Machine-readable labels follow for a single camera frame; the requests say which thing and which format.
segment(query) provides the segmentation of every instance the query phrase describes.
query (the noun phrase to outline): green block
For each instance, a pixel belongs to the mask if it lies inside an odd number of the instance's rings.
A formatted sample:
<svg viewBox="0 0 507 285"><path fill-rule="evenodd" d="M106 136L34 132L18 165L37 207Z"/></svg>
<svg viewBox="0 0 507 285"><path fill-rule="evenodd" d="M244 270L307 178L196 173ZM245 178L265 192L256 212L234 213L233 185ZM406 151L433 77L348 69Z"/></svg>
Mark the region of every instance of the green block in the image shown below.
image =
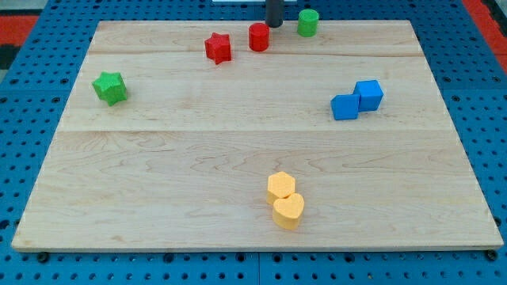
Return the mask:
<svg viewBox="0 0 507 285"><path fill-rule="evenodd" d="M304 37L315 36L317 33L318 12L314 9L304 9L299 12L298 34Z"/></svg>
<svg viewBox="0 0 507 285"><path fill-rule="evenodd" d="M92 83L92 86L98 98L107 101L109 106L127 100L127 88L120 72L102 72L101 76Z"/></svg>

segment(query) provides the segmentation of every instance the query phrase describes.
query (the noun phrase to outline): wooden board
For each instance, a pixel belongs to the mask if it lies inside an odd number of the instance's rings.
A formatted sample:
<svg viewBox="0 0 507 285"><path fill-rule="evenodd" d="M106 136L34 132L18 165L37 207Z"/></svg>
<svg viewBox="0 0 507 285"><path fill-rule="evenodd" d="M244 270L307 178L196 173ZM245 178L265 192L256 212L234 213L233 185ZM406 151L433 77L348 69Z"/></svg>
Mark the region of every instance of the wooden board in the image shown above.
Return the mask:
<svg viewBox="0 0 507 285"><path fill-rule="evenodd" d="M249 22L101 22L13 240L20 251L492 249L503 244L408 21L294 22L250 51ZM204 55L228 32L234 61ZM120 71L128 101L91 82ZM378 79L378 112L330 99ZM296 231L265 202L285 171Z"/></svg>

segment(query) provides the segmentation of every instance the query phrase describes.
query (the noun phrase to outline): blue cube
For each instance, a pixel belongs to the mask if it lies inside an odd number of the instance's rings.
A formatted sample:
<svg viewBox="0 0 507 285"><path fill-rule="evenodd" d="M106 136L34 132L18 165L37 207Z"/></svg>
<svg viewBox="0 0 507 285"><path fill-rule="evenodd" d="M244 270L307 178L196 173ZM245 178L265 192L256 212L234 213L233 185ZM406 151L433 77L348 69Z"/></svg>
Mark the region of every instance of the blue cube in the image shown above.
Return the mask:
<svg viewBox="0 0 507 285"><path fill-rule="evenodd" d="M359 113L359 94L337 95L331 100L335 120L357 119Z"/></svg>
<svg viewBox="0 0 507 285"><path fill-rule="evenodd" d="M359 112L375 111L383 97L380 84L376 80L357 82L354 94L359 95Z"/></svg>

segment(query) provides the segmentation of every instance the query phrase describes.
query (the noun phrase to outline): yellow block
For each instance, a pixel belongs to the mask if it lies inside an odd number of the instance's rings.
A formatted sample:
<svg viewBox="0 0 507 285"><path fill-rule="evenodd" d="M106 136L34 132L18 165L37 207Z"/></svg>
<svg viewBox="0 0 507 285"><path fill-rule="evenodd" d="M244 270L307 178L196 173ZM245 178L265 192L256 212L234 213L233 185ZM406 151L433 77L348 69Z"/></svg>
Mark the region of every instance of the yellow block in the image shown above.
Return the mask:
<svg viewBox="0 0 507 285"><path fill-rule="evenodd" d="M295 192L294 177L281 171L268 177L268 195L266 202L273 205L276 199L287 198Z"/></svg>
<svg viewBox="0 0 507 285"><path fill-rule="evenodd" d="M304 199L294 193L285 199L277 199L273 204L273 221L286 230L295 230L303 215Z"/></svg>

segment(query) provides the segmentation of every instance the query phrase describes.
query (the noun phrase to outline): blue pegboard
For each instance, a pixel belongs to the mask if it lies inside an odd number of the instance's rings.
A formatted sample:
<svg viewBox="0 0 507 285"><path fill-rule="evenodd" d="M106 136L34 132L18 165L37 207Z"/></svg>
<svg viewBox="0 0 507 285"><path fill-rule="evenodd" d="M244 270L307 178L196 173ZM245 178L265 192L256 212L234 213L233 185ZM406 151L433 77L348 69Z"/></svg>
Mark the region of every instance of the blue pegboard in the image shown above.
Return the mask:
<svg viewBox="0 0 507 285"><path fill-rule="evenodd" d="M411 20L502 236L507 77L452 0L299 0L322 19ZM16 253L17 221L99 20L259 20L211 0L50 0L0 85L0 283L506 283L505 247L443 253Z"/></svg>

